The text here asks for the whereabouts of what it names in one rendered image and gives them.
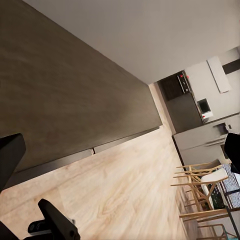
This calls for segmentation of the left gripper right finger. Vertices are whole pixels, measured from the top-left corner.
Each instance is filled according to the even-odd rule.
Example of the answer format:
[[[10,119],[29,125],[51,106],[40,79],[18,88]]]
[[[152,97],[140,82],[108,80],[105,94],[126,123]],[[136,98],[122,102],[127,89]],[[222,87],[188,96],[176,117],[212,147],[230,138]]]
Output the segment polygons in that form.
[[[231,162],[237,168],[240,173],[240,135],[235,133],[229,133],[227,135],[224,151],[230,158]]]

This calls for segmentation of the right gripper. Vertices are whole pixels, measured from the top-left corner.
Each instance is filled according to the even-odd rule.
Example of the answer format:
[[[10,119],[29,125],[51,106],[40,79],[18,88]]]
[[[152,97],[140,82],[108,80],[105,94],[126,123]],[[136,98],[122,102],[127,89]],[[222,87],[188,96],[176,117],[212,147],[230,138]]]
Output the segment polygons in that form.
[[[78,228],[50,201],[42,198],[38,206],[51,229],[51,233],[32,235],[24,240],[81,240]],[[20,239],[0,220],[0,240]]]

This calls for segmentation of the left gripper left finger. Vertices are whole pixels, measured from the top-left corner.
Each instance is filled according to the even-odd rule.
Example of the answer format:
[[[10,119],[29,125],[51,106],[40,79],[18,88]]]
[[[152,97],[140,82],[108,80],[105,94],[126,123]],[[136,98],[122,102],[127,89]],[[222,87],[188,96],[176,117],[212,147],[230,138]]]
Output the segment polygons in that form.
[[[26,153],[22,133],[0,138],[0,193]]]

